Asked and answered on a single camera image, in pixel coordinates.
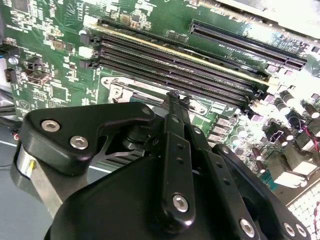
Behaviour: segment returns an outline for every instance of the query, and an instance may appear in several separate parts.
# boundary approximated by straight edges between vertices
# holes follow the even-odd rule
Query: hole
[[[254,203],[246,196],[242,198],[244,205],[246,206],[246,209],[248,209],[248,212],[252,218],[253,221],[256,221],[258,219],[258,210]]]
[[[46,126],[47,128],[49,128],[49,129],[55,129],[55,128],[56,128],[56,125],[55,125],[54,123],[52,123],[52,122],[47,123],[45,126]]]
[[[178,163],[184,164],[184,160],[181,157],[177,157],[176,160],[178,161]]]
[[[224,181],[224,183],[225,183],[226,185],[228,185],[228,186],[230,185],[230,182],[229,182],[226,178],[224,178],[223,181]]]
[[[178,147],[178,149],[180,149],[180,150],[182,150],[182,149],[184,149],[185,147],[184,146],[182,146],[181,144],[177,144],[176,145],[177,147]]]

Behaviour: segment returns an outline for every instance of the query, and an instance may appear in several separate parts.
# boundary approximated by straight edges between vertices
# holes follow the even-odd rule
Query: capacitor
[[[255,162],[256,167],[258,168],[258,172],[263,174],[266,172],[266,167],[261,161],[256,161]]]
[[[254,156],[255,160],[261,160],[262,159],[261,153],[260,153],[258,148],[256,148],[256,147],[252,148],[252,153],[253,153],[253,156]]]
[[[292,139],[294,139],[294,136],[292,135],[291,131],[289,130],[289,128],[287,128],[286,126],[285,127],[282,127],[282,130],[283,130],[283,136],[285,137],[285,139],[287,141],[291,141]]]
[[[239,146],[241,144],[241,141],[240,141],[238,135],[232,135],[230,137],[230,140],[231,140],[232,145],[234,145],[234,146]]]
[[[290,94],[287,93],[282,97],[282,100],[289,106],[293,106],[295,104],[295,98]]]
[[[276,108],[279,110],[279,112],[283,115],[287,115],[290,113],[290,108],[284,103],[284,102],[280,102],[278,103],[278,105],[276,106]]]
[[[278,140],[282,147],[285,147],[288,145],[288,141],[283,135],[281,135]]]
[[[246,138],[248,136],[247,130],[245,129],[244,126],[238,126],[236,128],[236,132],[238,133],[239,138]]]
[[[313,119],[317,119],[320,116],[320,113],[311,104],[306,105],[304,109],[308,112],[308,114]]]

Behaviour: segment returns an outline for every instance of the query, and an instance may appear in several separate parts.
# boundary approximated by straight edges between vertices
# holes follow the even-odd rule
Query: black ram slot
[[[248,94],[252,93],[251,88],[239,88],[237,86],[232,85],[232,82],[230,82],[229,79],[223,78],[223,77],[216,77],[216,76],[201,76],[198,74],[194,74],[190,71],[184,71],[180,67],[173,67],[168,66],[166,64],[161,64],[158,61],[154,61],[152,58],[145,59],[142,56],[138,55],[129,55],[127,53],[119,52],[116,49],[112,48],[106,48],[104,50],[101,49],[100,51],[103,51],[101,54],[102,57],[107,56],[109,59],[117,59],[118,61],[128,61],[130,64],[142,64],[143,67],[148,66],[149,68],[152,68],[157,71],[161,71],[163,74],[166,74],[168,76],[173,76],[176,78],[182,78],[182,79],[188,79],[190,81],[194,81],[198,84],[205,84],[207,86],[210,86],[212,88],[215,88],[222,93],[225,93],[227,95],[230,95],[231,97],[234,96],[235,98],[244,98]]]
[[[187,94],[199,96],[202,98],[212,99],[213,101],[217,101],[223,104],[227,104],[229,106],[233,106],[236,108],[240,108],[244,102],[241,100],[233,100],[227,96],[222,94],[212,92],[210,89],[204,89],[200,86],[192,85],[188,81],[181,81],[179,79],[172,79],[167,76],[163,76],[153,71],[146,71],[141,68],[137,68],[134,65],[127,65],[121,62],[115,62],[112,59],[108,60],[100,60],[96,66],[103,66],[109,69],[112,69],[116,72],[126,74],[130,78],[137,78],[142,80],[147,80],[152,83],[164,84],[168,85],[171,88],[184,91]]]
[[[298,71],[307,63],[292,53],[196,20],[192,22],[190,34]]]
[[[191,61],[178,58],[176,56],[172,56],[160,51],[155,51],[150,48],[142,47],[140,45],[131,43],[131,42],[125,42],[123,43],[121,40],[112,40],[112,39],[105,39],[102,42],[102,45],[110,48],[116,48],[118,50],[124,51],[125,49],[128,49],[129,51],[136,51],[142,56],[147,56],[149,58],[157,59],[159,61],[170,63],[171,65],[176,65],[177,68],[186,68],[188,69],[188,72],[194,72],[195,74],[198,74],[200,76],[204,76],[207,78],[217,78],[220,81],[225,81],[228,85],[238,86],[240,89],[249,89],[251,90],[253,87],[253,84],[243,80],[239,77],[220,72],[218,70],[195,64]]]
[[[130,58],[125,55],[114,55],[113,53],[104,53],[101,57],[106,58],[118,63],[124,63],[126,65],[135,66],[137,69],[145,70],[153,73],[157,73],[158,75],[162,75],[165,77],[172,78],[173,80],[178,80],[183,83],[188,83],[191,86],[197,86],[208,90],[210,92],[214,92],[219,96],[225,96],[232,98],[234,100],[246,100],[246,93],[241,91],[235,91],[231,88],[223,87],[219,84],[212,83],[207,79],[202,79],[199,77],[190,77],[188,73],[183,73],[177,69],[174,69],[169,66],[161,65],[156,62],[148,62],[145,59],[139,58]]]

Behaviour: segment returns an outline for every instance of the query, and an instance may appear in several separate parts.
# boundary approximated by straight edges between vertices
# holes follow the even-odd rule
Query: black expansion slot
[[[244,105],[243,100],[230,98],[229,96],[219,93],[219,91],[215,91],[213,88],[205,85],[194,85],[194,83],[189,82],[188,80],[169,77],[165,74],[157,72],[156,70],[145,70],[136,64],[130,65],[123,62],[114,61],[113,59],[100,59],[95,63],[88,60],[81,60],[80,65],[84,68],[97,68],[100,66],[106,67],[121,74],[125,74],[131,79],[145,80],[152,83],[166,85],[170,88],[183,91],[186,94],[208,98],[236,108],[241,108],[241,106]]]
[[[113,49],[114,51],[118,51],[118,53],[125,52],[127,55],[134,55],[134,51],[137,52],[141,57],[148,58],[151,61],[170,64],[171,66],[175,66],[178,69],[183,69],[190,74],[210,78],[212,79],[212,81],[218,81],[219,83],[226,85],[227,87],[239,88],[244,91],[252,92],[252,88],[254,86],[252,82],[241,79],[239,76],[234,76],[229,73],[218,71],[216,69],[196,64],[183,58],[163,53],[161,51],[143,47],[132,42],[127,42],[123,39],[113,39],[112,36],[105,35],[103,37],[101,45],[103,45],[104,47],[108,47],[109,49]]]
[[[307,63],[306,59],[287,51],[249,39],[219,27],[193,20],[190,34],[208,41],[224,45],[242,53],[250,54],[269,63],[293,70],[301,70]]]
[[[182,53],[189,53],[185,51],[185,49],[191,50],[193,51],[193,55],[195,57],[197,55],[200,58],[205,56],[208,62],[217,64],[220,66],[225,66],[226,68],[240,71],[245,74],[252,75],[252,77],[255,77],[255,78],[259,78],[259,77],[268,78],[268,75],[265,72],[261,71],[260,69],[253,68],[250,65],[240,63],[234,60],[230,60],[225,57],[214,54],[212,52],[205,51],[200,48],[192,47],[190,45],[182,44],[181,42],[173,41],[171,39],[152,34],[148,31],[134,29],[127,25],[123,25],[118,22],[110,21],[107,19],[99,19],[98,23],[102,25],[108,25],[109,27],[113,28],[115,31],[119,31],[121,33],[130,35],[136,38],[148,40],[156,44],[165,43],[166,46],[168,46],[169,48],[173,47],[176,51],[180,51]]]
[[[159,75],[167,76],[180,82],[188,81],[192,86],[199,86],[211,92],[215,92],[220,96],[226,96],[235,100],[245,101],[246,96],[248,95],[248,92],[240,90],[238,88],[214,82],[209,78],[192,75],[181,69],[160,64],[158,62],[153,62],[140,56],[130,56],[124,53],[112,51],[111,49],[107,49],[107,51],[100,57],[121,62],[130,66],[134,65],[136,68],[145,69],[146,71],[156,71]]]

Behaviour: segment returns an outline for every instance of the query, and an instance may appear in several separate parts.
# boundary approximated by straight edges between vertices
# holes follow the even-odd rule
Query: black metal arm
[[[48,240],[309,240],[225,145],[210,148],[174,92],[163,119],[142,103],[30,112],[11,170],[54,217]],[[92,161],[144,157],[87,185]]]

